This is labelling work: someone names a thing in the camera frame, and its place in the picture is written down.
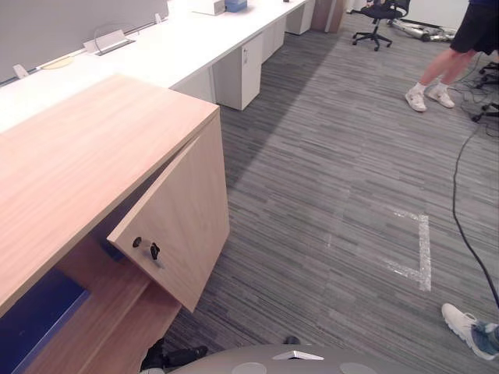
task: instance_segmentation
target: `black office chair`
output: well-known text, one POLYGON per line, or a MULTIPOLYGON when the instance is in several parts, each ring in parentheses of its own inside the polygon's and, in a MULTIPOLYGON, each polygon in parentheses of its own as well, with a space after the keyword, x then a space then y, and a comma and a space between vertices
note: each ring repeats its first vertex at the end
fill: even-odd
POLYGON ((377 33, 377 29, 380 26, 382 19, 398 19, 407 16, 409 13, 409 3, 411 0, 386 0, 383 4, 379 1, 375 5, 364 7, 360 9, 358 13, 362 13, 364 16, 373 18, 374 31, 372 33, 355 33, 353 38, 355 39, 352 44, 357 45, 358 41, 363 41, 365 39, 371 39, 376 42, 375 51, 380 49, 380 41, 387 41, 387 48, 391 46, 392 41, 387 37, 384 37, 377 33))
POLYGON ((482 74, 482 79, 480 80, 480 83, 476 85, 476 88, 482 88, 486 84, 499 84, 499 64, 497 62, 489 62, 488 65, 482 67, 479 73, 482 74), (496 72, 495 74, 486 74, 486 70, 495 70, 496 72))
POLYGON ((499 104, 489 103, 482 106, 482 112, 479 115, 471 117, 472 121, 478 122, 482 117, 499 117, 499 104))

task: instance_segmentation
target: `white desk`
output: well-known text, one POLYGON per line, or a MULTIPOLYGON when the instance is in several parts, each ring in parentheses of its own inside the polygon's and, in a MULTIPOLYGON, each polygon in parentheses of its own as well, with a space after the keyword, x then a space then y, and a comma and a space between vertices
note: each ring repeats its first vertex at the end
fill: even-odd
POLYGON ((0 88, 0 143, 6 129, 115 73, 175 89, 307 2, 314 0, 249 0, 248 9, 219 16, 172 6, 168 20, 134 34, 135 43, 101 57, 77 55, 65 68, 0 88))

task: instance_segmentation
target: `white drawer unit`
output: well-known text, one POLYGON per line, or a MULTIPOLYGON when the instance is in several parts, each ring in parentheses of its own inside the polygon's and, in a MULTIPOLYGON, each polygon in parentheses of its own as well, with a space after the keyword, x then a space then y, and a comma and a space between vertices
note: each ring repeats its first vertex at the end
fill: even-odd
POLYGON ((305 5, 288 14, 286 20, 286 32, 301 35, 310 29, 312 24, 313 8, 315 0, 309 0, 305 5))
POLYGON ((284 44, 284 33, 286 29, 286 17, 282 17, 267 27, 262 36, 264 38, 264 49, 262 50, 262 62, 266 62, 284 44))
POLYGON ((263 41, 258 34, 214 65, 217 103, 242 111, 260 93, 263 41))

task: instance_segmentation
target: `white sneaker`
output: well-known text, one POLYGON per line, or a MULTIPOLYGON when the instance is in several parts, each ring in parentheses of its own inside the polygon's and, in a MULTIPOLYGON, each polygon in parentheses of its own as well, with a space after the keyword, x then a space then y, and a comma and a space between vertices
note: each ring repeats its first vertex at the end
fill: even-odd
POLYGON ((413 92, 412 90, 409 90, 409 92, 405 94, 405 99, 409 103, 409 106, 415 111, 426 111, 422 92, 413 92))
POLYGON ((445 322, 454 333, 470 347, 475 355, 488 361, 493 360, 497 355, 489 355, 481 351, 472 336, 472 327, 478 320, 469 313, 463 313, 451 304, 442 305, 442 316, 445 322))
POLYGON ((452 101, 447 90, 439 90, 437 87, 434 87, 426 95, 430 99, 438 101, 441 105, 444 105, 446 108, 453 108, 455 106, 454 101, 452 101))

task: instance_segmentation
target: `white box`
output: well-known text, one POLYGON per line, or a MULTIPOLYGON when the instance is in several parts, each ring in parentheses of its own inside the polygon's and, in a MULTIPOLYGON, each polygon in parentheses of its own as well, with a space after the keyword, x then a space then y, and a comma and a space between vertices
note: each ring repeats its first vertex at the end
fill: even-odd
POLYGON ((191 10, 217 16, 225 12, 225 0, 194 0, 191 10))

